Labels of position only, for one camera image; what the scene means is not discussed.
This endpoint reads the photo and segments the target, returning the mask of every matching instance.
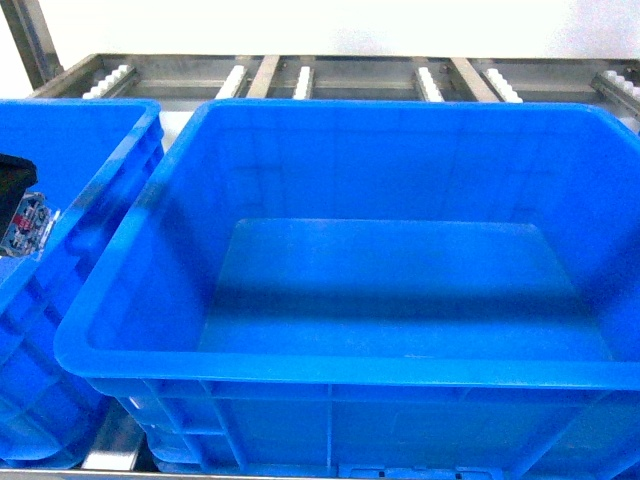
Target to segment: metal post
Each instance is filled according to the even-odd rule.
[[[33,89],[62,73],[38,0],[0,0],[0,6]]]
[[[451,80],[453,85],[471,94],[478,102],[499,102],[482,77],[466,58],[451,59]]]
[[[264,57],[253,82],[251,82],[247,98],[267,98],[271,81],[279,63],[280,55],[266,55]]]

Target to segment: plastic crate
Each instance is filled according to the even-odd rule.
[[[56,356],[165,471],[640,461],[640,141],[580,105],[201,107]]]
[[[0,465],[70,467],[105,399],[65,372],[53,338],[75,295],[163,155],[148,101],[2,101],[0,152],[32,160],[62,210],[43,257],[0,259]]]

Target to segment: crate floor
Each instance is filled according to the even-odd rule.
[[[609,361],[533,225],[238,222],[200,351]]]

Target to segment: white wall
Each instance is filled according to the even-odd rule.
[[[96,52],[640,57],[640,0],[41,0],[41,5],[66,68]],[[4,60],[13,47],[3,22]],[[18,85],[24,77],[15,71],[22,67],[10,53],[2,63],[10,78],[0,82],[0,96],[24,91]]]

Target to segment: black object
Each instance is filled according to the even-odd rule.
[[[38,169],[30,160],[0,153],[0,238],[11,224],[27,188],[38,182]]]

